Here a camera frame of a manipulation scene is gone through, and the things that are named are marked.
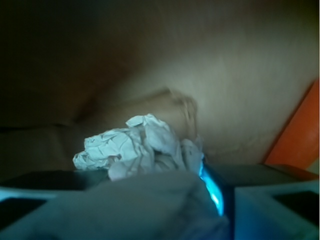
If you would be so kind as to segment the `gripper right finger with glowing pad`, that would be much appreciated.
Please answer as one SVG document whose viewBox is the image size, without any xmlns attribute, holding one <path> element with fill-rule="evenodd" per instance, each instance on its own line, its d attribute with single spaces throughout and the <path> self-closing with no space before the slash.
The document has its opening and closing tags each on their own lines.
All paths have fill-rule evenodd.
<svg viewBox="0 0 320 240">
<path fill-rule="evenodd" d="M 232 240 L 317 240 L 320 177 L 289 165 L 206 163 L 200 170 Z"/>
</svg>

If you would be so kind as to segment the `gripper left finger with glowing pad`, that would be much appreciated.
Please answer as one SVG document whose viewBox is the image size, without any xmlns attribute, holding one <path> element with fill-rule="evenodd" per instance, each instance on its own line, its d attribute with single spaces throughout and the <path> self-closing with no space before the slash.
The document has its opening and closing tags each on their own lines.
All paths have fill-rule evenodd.
<svg viewBox="0 0 320 240">
<path fill-rule="evenodd" d="M 3 240 L 227 240 L 205 183 L 171 171 L 60 195 L 1 231 Z"/>
</svg>

